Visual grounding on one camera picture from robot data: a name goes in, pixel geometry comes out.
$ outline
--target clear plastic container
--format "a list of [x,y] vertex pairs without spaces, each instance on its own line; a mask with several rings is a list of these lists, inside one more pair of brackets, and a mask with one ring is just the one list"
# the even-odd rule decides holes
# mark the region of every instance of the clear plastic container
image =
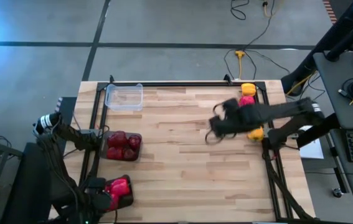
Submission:
[[140,111],[143,108],[143,86],[116,86],[109,84],[105,103],[113,111]]

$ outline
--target bowl of red peppers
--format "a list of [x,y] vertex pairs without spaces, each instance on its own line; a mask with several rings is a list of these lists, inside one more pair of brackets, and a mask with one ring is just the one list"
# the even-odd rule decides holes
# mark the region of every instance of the bowl of red peppers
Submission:
[[141,135],[124,131],[107,131],[101,157],[119,161],[136,161],[141,149]]
[[107,212],[128,207],[133,203],[131,179],[128,175],[108,180],[105,185],[105,192],[111,197]]

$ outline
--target white paper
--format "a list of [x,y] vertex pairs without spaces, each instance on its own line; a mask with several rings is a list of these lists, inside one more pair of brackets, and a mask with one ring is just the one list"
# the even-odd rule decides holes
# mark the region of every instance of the white paper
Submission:
[[[300,130],[306,131],[312,126],[303,126]],[[313,142],[301,147],[299,149],[299,153],[301,154],[301,158],[307,159],[324,159],[323,151],[321,150],[320,140],[316,139]]]

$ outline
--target wooden table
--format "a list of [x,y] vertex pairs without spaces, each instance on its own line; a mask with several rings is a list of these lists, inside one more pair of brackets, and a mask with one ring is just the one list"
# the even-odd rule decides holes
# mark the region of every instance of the wooden table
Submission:
[[[285,102],[279,80],[265,81],[270,104]],[[75,117],[88,129],[97,82],[80,85]],[[143,149],[137,162],[100,159],[99,177],[114,179],[128,174],[133,183],[134,204],[118,211],[119,222],[249,222],[274,221],[265,163],[259,143],[245,134],[208,146],[204,136],[212,107],[238,97],[239,87],[144,87],[142,111],[107,111],[112,131],[140,133]],[[96,125],[100,122],[104,94]],[[275,121],[282,126],[287,120]],[[68,143],[66,152],[74,149]],[[284,148],[281,158],[288,188],[299,204],[314,216],[299,151]],[[83,151],[65,159],[77,182]],[[280,208],[285,214],[278,192]],[[114,212],[101,222],[113,222]]]

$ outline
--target gray concrete floor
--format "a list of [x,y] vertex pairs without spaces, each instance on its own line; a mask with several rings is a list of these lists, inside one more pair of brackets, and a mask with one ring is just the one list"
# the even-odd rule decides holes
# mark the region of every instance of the gray concrete floor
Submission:
[[[104,0],[0,0],[0,41],[93,42]],[[112,0],[101,42],[247,44],[267,20],[261,1],[242,8],[247,20],[230,14],[228,0]],[[268,32],[256,44],[314,45],[331,22],[321,0],[285,0]],[[90,48],[0,47],[0,135],[22,150],[33,141],[32,123],[54,110],[58,97],[76,96]],[[89,80],[220,80],[226,73],[227,49],[99,48]],[[258,50],[292,71],[305,50]],[[254,52],[256,79],[280,79],[286,72]],[[227,57],[238,76],[238,60]],[[243,79],[253,78],[243,58]],[[324,88],[321,79],[313,83]],[[319,91],[308,89],[315,98]],[[318,98],[326,114],[333,112],[327,94]],[[319,218],[353,222],[353,198],[337,199],[332,175],[308,174]]]

